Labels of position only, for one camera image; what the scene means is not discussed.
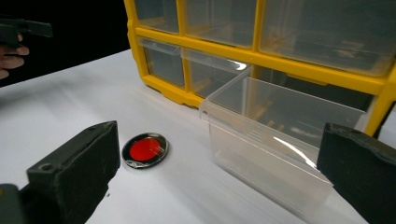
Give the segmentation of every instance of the plastic drawer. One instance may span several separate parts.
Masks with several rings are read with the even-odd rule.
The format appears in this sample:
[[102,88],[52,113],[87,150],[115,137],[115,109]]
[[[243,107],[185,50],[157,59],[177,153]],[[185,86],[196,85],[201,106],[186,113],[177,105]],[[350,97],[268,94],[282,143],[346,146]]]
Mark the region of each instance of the plastic drawer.
[[178,34],[176,0],[134,0],[140,26]]
[[260,51],[367,76],[396,54],[396,0],[267,0]]
[[193,49],[183,49],[181,57],[188,61],[191,91],[202,98],[206,98],[248,68],[246,63]]
[[145,50],[150,75],[185,88],[180,46],[142,37],[139,38],[139,45]]
[[248,71],[204,99],[200,110],[218,165],[308,223],[354,223],[329,200],[332,184],[316,161],[326,122],[355,128],[364,112]]
[[250,48],[256,0],[186,0],[186,35]]
[[255,66],[258,80],[266,81],[295,91],[303,92],[341,105],[368,111],[373,95],[361,91],[334,86],[331,84],[314,83],[293,77],[292,74],[276,71],[262,66]]

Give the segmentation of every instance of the black background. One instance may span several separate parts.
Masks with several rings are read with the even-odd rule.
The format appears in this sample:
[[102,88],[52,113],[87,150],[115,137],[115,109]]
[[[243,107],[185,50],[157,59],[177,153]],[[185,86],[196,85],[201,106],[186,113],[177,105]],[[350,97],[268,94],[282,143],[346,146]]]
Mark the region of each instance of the black background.
[[129,49],[127,15],[118,0],[2,0],[0,14],[48,22],[53,38],[23,35],[25,64],[8,70],[0,87],[87,63]]

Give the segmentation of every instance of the black foam pad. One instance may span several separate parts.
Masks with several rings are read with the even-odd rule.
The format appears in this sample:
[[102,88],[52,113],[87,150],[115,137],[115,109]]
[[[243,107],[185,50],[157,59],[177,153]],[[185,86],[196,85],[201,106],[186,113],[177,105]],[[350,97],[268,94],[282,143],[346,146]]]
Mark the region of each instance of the black foam pad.
[[29,193],[58,204],[62,223],[85,223],[119,168],[117,122],[100,123],[29,168]]
[[396,149],[328,123],[317,166],[369,223],[396,223]]

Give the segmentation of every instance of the hand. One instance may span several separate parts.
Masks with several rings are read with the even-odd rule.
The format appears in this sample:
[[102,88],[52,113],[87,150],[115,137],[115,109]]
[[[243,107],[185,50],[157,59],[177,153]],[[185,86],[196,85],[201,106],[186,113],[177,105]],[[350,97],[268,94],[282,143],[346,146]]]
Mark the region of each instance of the hand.
[[[22,35],[18,35],[18,39],[22,41]],[[28,55],[29,49],[21,46],[17,49],[10,48],[7,45],[0,45],[0,79],[8,77],[7,69],[20,67],[24,64],[24,60],[20,55]]]

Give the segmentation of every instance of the black object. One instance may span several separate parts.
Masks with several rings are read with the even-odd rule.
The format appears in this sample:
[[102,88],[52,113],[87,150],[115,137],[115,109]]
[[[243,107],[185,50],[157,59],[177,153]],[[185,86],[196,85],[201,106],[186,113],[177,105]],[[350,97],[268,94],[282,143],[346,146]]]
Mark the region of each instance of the black object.
[[144,169],[160,163],[169,150],[166,139],[158,133],[142,133],[129,140],[122,150],[125,163],[135,169]]
[[317,166],[369,223],[396,223],[396,149],[328,123]]
[[14,49],[20,47],[18,33],[53,37],[52,26],[49,23],[0,15],[0,44],[8,45]]
[[[21,214],[25,222],[20,223],[85,223],[119,168],[117,122],[91,126],[27,170],[29,184],[19,192],[22,211],[14,206],[13,212],[0,216],[0,223],[18,223],[8,220]],[[2,185],[0,190],[4,187],[7,197],[0,194],[0,204],[15,203],[16,188]]]

